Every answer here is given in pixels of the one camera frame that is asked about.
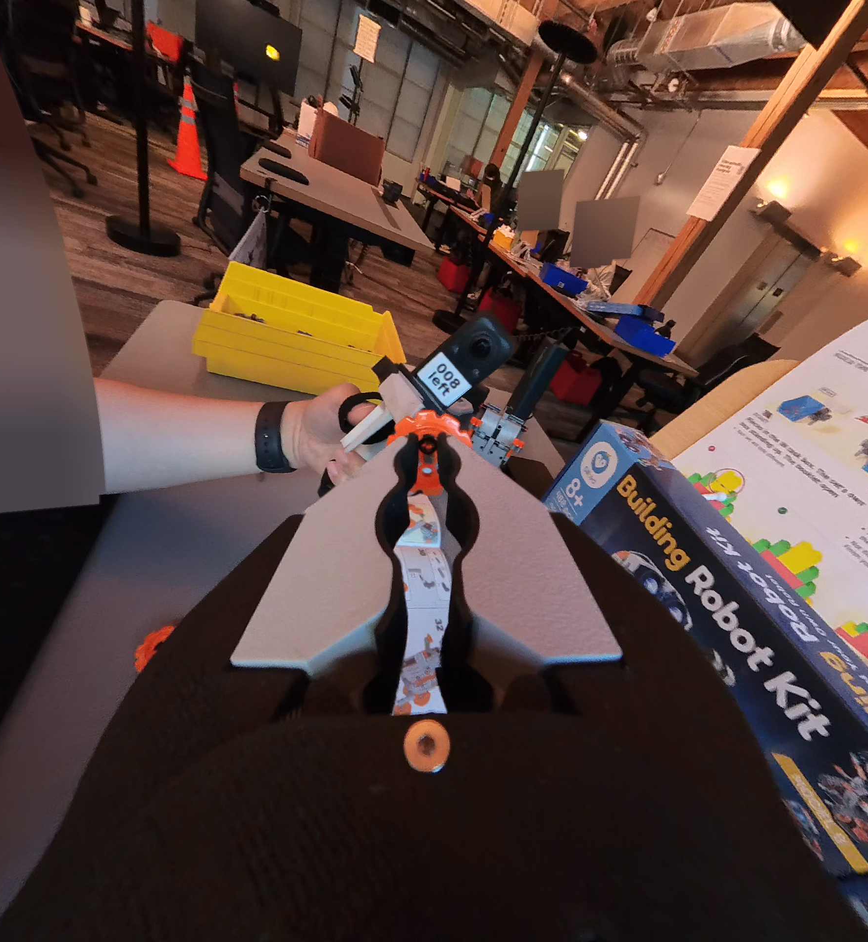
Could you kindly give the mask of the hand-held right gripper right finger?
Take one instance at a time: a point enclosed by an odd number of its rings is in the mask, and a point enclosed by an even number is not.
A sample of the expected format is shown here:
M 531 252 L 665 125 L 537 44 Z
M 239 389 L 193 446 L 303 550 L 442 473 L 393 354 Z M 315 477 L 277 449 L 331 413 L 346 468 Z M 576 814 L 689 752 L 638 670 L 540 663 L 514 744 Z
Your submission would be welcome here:
M 556 520 L 526 490 L 444 438 L 447 710 L 491 710 L 520 677 L 617 662 L 621 648 Z

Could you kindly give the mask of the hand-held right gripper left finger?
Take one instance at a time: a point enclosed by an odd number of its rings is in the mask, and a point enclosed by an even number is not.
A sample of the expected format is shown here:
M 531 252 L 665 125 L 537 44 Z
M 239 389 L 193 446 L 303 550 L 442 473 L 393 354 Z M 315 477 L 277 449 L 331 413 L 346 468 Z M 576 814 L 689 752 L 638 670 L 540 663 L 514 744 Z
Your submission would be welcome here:
M 393 545 L 408 525 L 412 441 L 395 440 L 304 513 L 231 656 L 298 669 L 393 710 L 407 613 Z

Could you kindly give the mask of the orange toy wheel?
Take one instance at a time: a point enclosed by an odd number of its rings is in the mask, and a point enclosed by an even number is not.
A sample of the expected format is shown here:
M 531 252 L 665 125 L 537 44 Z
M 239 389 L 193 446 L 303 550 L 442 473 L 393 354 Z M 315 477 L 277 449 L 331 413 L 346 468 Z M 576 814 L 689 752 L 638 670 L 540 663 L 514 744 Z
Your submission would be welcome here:
M 155 656 L 160 646 L 166 642 L 175 631 L 174 624 L 165 625 L 151 631 L 134 651 L 134 670 L 139 675 Z
M 405 417 L 394 423 L 393 432 L 386 443 L 390 445 L 397 438 L 415 434 L 419 440 L 431 437 L 435 440 L 443 433 L 453 436 L 466 447 L 472 448 L 472 433 L 461 426 L 461 421 L 450 413 L 438 413 L 434 410 L 419 410 L 412 417 Z

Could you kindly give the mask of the orange connector piece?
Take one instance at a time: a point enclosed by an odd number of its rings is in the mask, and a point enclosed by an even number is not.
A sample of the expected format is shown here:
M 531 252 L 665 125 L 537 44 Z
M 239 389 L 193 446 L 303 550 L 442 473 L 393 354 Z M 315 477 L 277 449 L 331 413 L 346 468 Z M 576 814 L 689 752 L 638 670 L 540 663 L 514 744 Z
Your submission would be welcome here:
M 410 486 L 410 492 L 426 497 L 441 495 L 439 468 L 438 437 L 424 434 L 417 442 L 417 473 L 415 483 Z

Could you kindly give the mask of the person's left forearm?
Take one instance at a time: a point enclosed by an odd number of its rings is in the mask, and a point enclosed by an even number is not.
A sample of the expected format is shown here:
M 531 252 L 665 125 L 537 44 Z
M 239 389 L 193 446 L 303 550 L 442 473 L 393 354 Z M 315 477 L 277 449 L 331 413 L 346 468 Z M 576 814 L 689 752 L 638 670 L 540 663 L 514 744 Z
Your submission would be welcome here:
M 94 380 L 105 494 L 130 493 L 258 471 L 254 434 L 262 404 L 170 394 Z

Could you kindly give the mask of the blue plastic bin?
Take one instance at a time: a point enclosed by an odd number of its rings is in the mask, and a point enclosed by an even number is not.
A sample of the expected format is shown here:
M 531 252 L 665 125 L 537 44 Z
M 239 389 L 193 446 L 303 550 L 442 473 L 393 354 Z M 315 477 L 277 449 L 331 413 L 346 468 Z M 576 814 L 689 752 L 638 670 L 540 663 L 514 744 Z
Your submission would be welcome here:
M 675 351 L 676 343 L 659 334 L 652 322 L 642 316 L 622 315 L 614 326 L 614 332 L 626 344 L 657 357 L 666 357 Z
M 538 276 L 548 288 L 569 298 L 577 298 L 588 288 L 588 281 L 567 268 L 553 263 L 543 263 Z

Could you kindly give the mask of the long wooden table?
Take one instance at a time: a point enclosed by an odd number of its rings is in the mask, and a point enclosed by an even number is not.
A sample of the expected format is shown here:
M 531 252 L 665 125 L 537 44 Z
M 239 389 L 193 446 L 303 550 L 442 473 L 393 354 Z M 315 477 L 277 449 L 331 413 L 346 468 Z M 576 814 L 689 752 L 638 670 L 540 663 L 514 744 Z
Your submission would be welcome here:
M 541 280 L 537 271 L 520 264 L 513 255 L 492 243 L 486 245 L 486 229 L 479 226 L 474 216 L 466 212 L 465 207 L 446 196 L 442 196 L 429 186 L 422 183 L 418 190 L 425 195 L 428 203 L 444 203 L 450 207 L 451 213 L 462 223 L 472 229 L 475 239 L 481 247 L 487 249 L 490 259 L 491 271 L 501 278 L 506 275 L 513 278 L 515 284 L 522 288 L 525 300 L 522 301 L 522 322 L 525 322 L 529 311 L 540 316 L 543 326 L 538 330 L 540 334 L 551 334 L 555 331 L 568 333 L 585 332 L 590 336 L 591 345 L 605 345 L 608 350 L 616 349 L 629 360 L 642 360 L 652 364 L 652 368 L 660 367 L 671 374 L 685 376 L 695 380 L 699 371 L 688 365 L 679 356 L 670 353 L 658 356 L 649 351 L 636 347 L 623 340 L 616 334 L 616 319 L 605 318 L 598 321 L 580 308 L 572 299 L 560 294 L 556 289 Z

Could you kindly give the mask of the black wristband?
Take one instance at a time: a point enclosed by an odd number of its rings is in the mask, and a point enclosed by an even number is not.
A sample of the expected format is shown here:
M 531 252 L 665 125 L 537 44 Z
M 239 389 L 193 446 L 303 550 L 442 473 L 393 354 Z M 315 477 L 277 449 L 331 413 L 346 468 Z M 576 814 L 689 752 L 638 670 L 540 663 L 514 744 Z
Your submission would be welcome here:
M 286 401 L 262 404 L 254 426 L 254 457 L 259 471 L 268 474 L 287 474 L 295 470 L 283 449 L 281 426 Z

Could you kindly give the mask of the dark blue robot kit box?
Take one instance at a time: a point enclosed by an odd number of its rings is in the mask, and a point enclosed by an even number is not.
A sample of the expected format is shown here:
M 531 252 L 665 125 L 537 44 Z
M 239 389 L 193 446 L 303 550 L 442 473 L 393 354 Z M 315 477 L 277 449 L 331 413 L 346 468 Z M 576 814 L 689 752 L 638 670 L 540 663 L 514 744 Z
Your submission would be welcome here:
M 546 492 L 699 645 L 746 715 L 810 850 L 868 876 L 868 668 L 800 589 L 813 555 L 751 545 L 635 429 L 599 422 Z

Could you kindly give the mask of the black office chair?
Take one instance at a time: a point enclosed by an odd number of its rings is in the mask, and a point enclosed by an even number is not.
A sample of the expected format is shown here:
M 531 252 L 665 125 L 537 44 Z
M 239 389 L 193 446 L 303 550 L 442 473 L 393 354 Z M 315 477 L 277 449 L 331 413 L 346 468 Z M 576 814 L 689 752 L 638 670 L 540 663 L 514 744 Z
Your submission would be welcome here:
M 651 435 L 660 428 L 656 421 L 659 411 L 680 415 L 734 373 L 770 359 L 779 350 L 779 347 L 761 336 L 748 336 L 746 340 L 723 347 L 713 354 L 699 368 L 697 376 L 685 378 L 682 383 L 678 383 L 666 371 L 643 369 L 636 380 L 636 385 L 643 392 L 636 402 L 637 407 L 621 416 L 636 421 L 644 434 Z
M 279 269 L 273 244 L 281 229 L 280 204 L 268 188 L 240 175 L 254 149 L 239 127 L 231 80 L 196 59 L 190 69 L 207 157 L 207 180 L 193 223 L 228 260 Z

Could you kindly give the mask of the paper sign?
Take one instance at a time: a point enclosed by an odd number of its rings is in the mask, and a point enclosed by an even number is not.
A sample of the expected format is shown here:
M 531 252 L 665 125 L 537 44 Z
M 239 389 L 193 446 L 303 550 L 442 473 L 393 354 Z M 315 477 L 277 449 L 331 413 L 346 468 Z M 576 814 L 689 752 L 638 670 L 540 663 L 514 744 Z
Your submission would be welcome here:
M 759 152 L 758 148 L 728 146 L 687 208 L 687 216 L 713 220 Z

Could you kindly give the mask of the black stand pole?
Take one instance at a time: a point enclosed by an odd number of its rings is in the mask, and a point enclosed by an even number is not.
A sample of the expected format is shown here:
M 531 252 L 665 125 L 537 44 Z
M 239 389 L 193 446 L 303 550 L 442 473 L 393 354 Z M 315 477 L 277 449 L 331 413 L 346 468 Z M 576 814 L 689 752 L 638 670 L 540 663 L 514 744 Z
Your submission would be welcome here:
M 434 326 L 445 332 L 453 334 L 466 320 L 462 315 L 465 300 L 468 294 L 473 290 L 480 271 L 484 265 L 485 256 L 490 246 L 493 233 L 496 231 L 502 216 L 502 210 L 506 207 L 511 189 L 522 168 L 522 162 L 527 156 L 529 146 L 535 136 L 536 129 L 540 123 L 542 113 L 545 110 L 553 88 L 558 80 L 558 76 L 567 60 L 572 60 L 578 64 L 590 64 L 596 58 L 596 49 L 587 36 L 563 23 L 554 20 L 545 20 L 538 27 L 538 35 L 545 45 L 556 53 L 553 66 L 551 68 L 548 85 L 540 97 L 534 111 L 532 122 L 522 143 L 522 149 L 511 170 L 511 175 L 504 185 L 501 195 L 498 198 L 497 206 L 493 208 L 493 219 L 487 228 L 486 234 L 482 240 L 474 239 L 472 249 L 472 265 L 469 277 L 460 290 L 460 296 L 454 311 L 437 310 L 432 318 Z
M 164 225 L 152 224 L 150 214 L 149 134 L 146 107 L 145 15 L 142 1 L 131 2 L 132 52 L 129 86 L 133 100 L 137 216 L 109 216 L 105 228 L 111 241 L 134 253 L 173 257 L 181 252 L 181 239 Z

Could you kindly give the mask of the orange traffic cone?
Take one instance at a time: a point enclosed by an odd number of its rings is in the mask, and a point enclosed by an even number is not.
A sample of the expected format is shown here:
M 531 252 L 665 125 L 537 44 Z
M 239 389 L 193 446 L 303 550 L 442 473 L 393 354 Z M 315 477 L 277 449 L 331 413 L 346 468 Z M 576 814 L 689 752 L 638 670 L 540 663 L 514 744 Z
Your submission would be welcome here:
M 190 75 L 185 74 L 180 98 L 176 154 L 174 159 L 169 160 L 169 167 L 182 176 L 205 182 L 207 176 L 202 162 L 196 118 L 196 99 Z

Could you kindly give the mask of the black monitor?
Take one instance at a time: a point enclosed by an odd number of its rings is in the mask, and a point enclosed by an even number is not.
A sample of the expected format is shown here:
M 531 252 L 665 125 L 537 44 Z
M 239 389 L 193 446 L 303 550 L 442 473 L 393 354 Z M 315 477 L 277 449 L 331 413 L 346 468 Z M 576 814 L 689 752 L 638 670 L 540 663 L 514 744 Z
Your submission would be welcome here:
M 302 30 L 270 2 L 197 1 L 195 46 L 237 74 L 294 96 Z

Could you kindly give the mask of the wooden post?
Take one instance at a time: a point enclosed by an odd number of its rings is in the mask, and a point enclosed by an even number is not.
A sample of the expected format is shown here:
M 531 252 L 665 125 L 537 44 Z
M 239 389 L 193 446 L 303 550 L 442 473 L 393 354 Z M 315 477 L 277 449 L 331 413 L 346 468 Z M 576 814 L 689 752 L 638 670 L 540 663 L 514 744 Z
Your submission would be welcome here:
M 635 303 L 664 307 L 867 28 L 868 1 L 852 1 L 819 46 L 807 45 L 799 52 L 742 140 L 741 146 L 757 150 L 757 155 L 712 219 L 687 218 L 639 289 Z

